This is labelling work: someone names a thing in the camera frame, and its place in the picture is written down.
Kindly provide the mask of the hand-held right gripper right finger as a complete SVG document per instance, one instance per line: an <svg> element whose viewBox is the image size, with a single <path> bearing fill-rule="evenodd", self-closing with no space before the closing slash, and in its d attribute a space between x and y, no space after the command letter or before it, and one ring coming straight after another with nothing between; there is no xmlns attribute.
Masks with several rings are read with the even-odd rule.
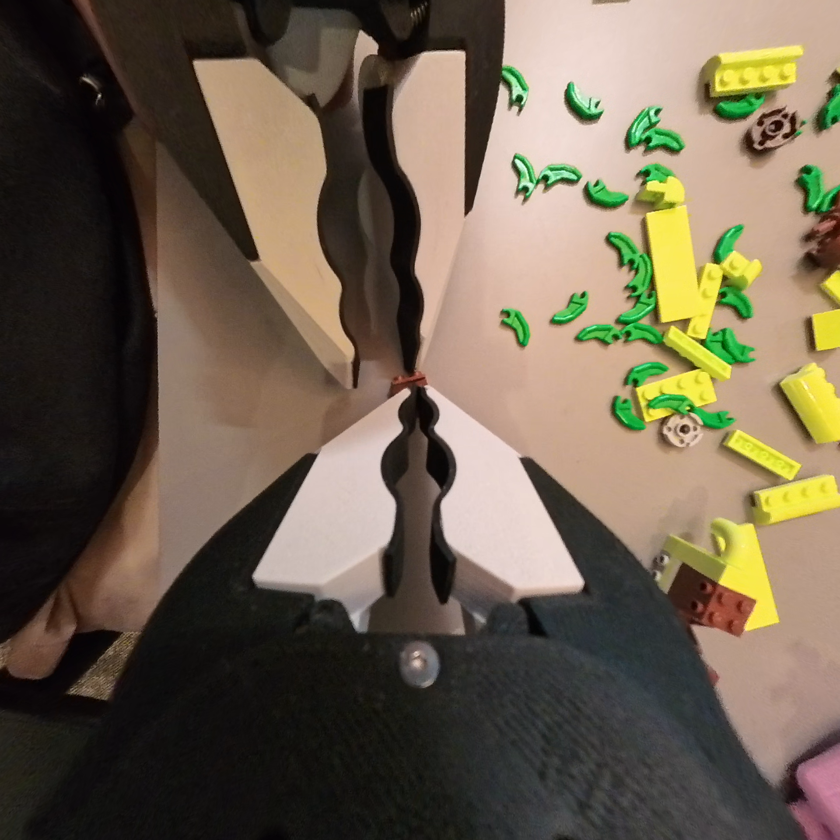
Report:
<svg viewBox="0 0 840 840"><path fill-rule="evenodd" d="M432 387L418 391L418 418L439 488L430 537L438 600L487 617L498 603L581 592L520 454Z"/></svg>

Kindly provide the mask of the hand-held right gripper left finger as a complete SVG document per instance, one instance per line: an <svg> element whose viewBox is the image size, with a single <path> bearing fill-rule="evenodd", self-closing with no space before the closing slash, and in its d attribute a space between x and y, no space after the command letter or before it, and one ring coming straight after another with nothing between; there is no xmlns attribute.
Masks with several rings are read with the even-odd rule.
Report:
<svg viewBox="0 0 840 840"><path fill-rule="evenodd" d="M417 389L405 389L317 453L253 579L367 611L403 576L404 506Z"/></svg>

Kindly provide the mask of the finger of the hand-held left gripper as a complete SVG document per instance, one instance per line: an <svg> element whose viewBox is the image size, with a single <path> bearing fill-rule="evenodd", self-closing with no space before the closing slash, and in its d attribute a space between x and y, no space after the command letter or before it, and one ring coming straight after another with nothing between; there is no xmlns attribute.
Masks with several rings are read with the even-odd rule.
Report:
<svg viewBox="0 0 840 840"><path fill-rule="evenodd" d="M325 370L351 389L356 351L319 235L327 174L319 121L258 59L193 66L258 251L251 265Z"/></svg>
<svg viewBox="0 0 840 840"><path fill-rule="evenodd" d="M394 333L400 375L422 367L462 233L466 56L367 56L360 106L369 162L360 179L372 328Z"/></svg>

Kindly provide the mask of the scattered green leaf pieces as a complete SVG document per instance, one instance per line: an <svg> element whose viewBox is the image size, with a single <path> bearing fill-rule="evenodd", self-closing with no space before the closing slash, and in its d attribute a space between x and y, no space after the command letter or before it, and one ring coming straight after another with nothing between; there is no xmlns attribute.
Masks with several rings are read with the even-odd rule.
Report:
<svg viewBox="0 0 840 840"><path fill-rule="evenodd" d="M793 80L793 76L788 78L790 74L785 75L788 70L792 74L795 69L793 63L785 64L787 59L780 59L781 64L777 61L776 64L759 66L755 61L761 56L750 55L752 58L747 54L741 58L734 54L715 58L725 60L724 64L727 60L738 58L735 64L713 69L709 78L710 96L729 96L720 99L714 108L722 119L741 120L758 111L769 110L762 110L766 88L761 88L761 85L767 81L772 87L776 81ZM737 87L736 82L748 83L747 71L753 70L768 71L763 76L759 73L763 79L759 88L750 88L750 92L747 87ZM508 106L521 113L530 92L525 76L514 66L502 65L500 80L507 87ZM569 109L584 122L594 123L602 117L602 100L586 97L573 80L569 81L563 95ZM662 110L661 106L646 106L634 117L626 130L625 146L628 151L644 147L646 153L666 151L677 154L685 149L682 135L661 125ZM547 192L558 184L579 185L582 178L578 167L566 163L550 163L537 172L530 159L519 152L512 156L511 169L518 178L514 195L521 197L523 205L538 187ZM692 273L696 261L690 238L685 186L669 167L656 161L649 161L635 176L640 179L640 186L633 199L649 205L644 216L647 250L640 248L631 236L622 231L612 231L605 236L605 242L615 249L620 265L632 272L625 292L627 298L634 301L633 306L617 315L614 322L585 326L574 340L578 343L596 340L609 346L619 340L645 341L651 345L665 342L707 378L711 375L712 379L727 380L732 364L753 361L753 348L739 343L730 329L710 332L711 319L717 306L737 311L741 319L753 317L753 304L747 292L760 275L762 264L760 260L746 259L738 251L743 231L743 225L739 224L731 226L719 237L713 259L701 266L695 276ZM825 172L819 165L804 164L797 173L795 183L802 189L805 214L814 214L821 220L838 207L838 185L830 190L826 187ZM610 189L603 179L586 181L582 188L590 205L610 212L631 200L629 194ZM664 336L660 329L643 322L653 317L651 313L663 324L688 321L686 330L681 332L672 325ZM660 391L654 388L652 392L647 392L649 396L643 396L642 391L647 386L642 385L650 376L663 372L667 372L667 366L658 363L643 364L631 371L626 380L627 386L640 386L638 399L644 417L635 414L632 400L617 396L612 412L618 422L639 431L645 428L646 422L665 415L694 413L708 428L724 428L734 423L734 419L726 413L709 414L701 410L700 406L705 404L700 399L702 396L709 397L706 403L715 400L711 385L708 388L703 385L700 388L703 393L698 392L695 397L678 395L682 393L678 384L664 385L662 393L666 395L660 395ZM835 415L838 417L838 397L819 365L807 364L802 372L783 379L779 387L794 413L800 414L804 425L811 423L805 415L812 413L815 417L824 415L817 425L825 420L829 427L838 428L838 419L826 419Z"/></svg>

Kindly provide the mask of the grey round plate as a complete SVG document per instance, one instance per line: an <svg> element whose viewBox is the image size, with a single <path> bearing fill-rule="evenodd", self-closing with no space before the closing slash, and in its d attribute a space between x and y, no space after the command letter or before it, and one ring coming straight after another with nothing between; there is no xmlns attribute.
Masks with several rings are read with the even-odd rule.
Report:
<svg viewBox="0 0 840 840"><path fill-rule="evenodd" d="M663 419L660 433L664 441L677 448L695 446L704 436L704 427L694 413L673 414Z"/></svg>

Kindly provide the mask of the lime and brown brick assembly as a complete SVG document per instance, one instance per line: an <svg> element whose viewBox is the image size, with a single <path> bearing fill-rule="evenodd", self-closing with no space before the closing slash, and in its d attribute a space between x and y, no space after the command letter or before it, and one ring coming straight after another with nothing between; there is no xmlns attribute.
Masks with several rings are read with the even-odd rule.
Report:
<svg viewBox="0 0 840 840"><path fill-rule="evenodd" d="M654 561L659 589L688 623L739 637L780 621L753 525L716 518L711 553L675 535Z"/></svg>

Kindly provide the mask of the dark brown round piece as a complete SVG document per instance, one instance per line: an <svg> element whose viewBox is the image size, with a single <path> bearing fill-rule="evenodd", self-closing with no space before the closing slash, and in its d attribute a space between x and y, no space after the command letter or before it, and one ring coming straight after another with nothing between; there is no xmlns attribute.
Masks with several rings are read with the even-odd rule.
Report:
<svg viewBox="0 0 840 840"><path fill-rule="evenodd" d="M792 142L802 133L806 120L797 110L780 106L763 111L744 135L745 147L762 154Z"/></svg>

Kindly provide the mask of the brown stem cluster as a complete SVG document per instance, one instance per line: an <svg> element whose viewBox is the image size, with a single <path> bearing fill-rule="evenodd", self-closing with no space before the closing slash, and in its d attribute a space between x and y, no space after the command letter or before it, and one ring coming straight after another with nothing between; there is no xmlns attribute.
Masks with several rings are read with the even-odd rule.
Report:
<svg viewBox="0 0 840 840"><path fill-rule="evenodd" d="M805 236L812 244L805 256L814 265L831 271L839 269L839 207L827 213Z"/></svg>

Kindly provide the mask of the pink brick plant pot figure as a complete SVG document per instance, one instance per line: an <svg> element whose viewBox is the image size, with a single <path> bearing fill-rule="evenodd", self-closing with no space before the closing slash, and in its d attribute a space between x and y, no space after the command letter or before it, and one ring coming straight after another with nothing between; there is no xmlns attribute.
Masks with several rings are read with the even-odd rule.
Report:
<svg viewBox="0 0 840 840"><path fill-rule="evenodd" d="M839 838L839 745L801 762L789 808L807 839Z"/></svg>

